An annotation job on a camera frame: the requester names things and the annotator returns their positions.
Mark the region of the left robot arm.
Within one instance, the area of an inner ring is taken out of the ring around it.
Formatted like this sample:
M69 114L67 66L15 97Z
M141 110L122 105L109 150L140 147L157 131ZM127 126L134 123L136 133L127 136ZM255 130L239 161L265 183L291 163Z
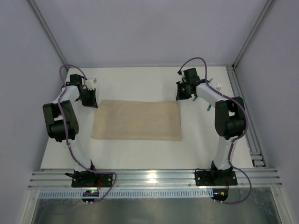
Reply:
M79 123L73 104L81 101L82 106L97 108L95 78L79 74L70 75L61 93L51 103L43 105L43 115L48 136L55 139L70 153L75 163L73 174L67 174L76 182L96 179L99 175L92 160L86 155L77 134Z

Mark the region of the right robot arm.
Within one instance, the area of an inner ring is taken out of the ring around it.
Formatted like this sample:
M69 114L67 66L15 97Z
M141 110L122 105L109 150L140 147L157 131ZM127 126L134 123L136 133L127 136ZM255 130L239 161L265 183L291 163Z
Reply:
M244 104L241 97L229 98L201 79L195 68L179 70L176 100L201 98L214 107L214 127L219 136L217 152L209 170L194 172L197 186L237 185L231 162L235 143L246 129Z

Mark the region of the beige cloth napkin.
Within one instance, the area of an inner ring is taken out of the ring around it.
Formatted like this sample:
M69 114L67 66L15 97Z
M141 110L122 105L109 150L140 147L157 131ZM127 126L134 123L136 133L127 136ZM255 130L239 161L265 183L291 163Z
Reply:
M102 100L94 115L91 137L97 140L181 141L176 101Z

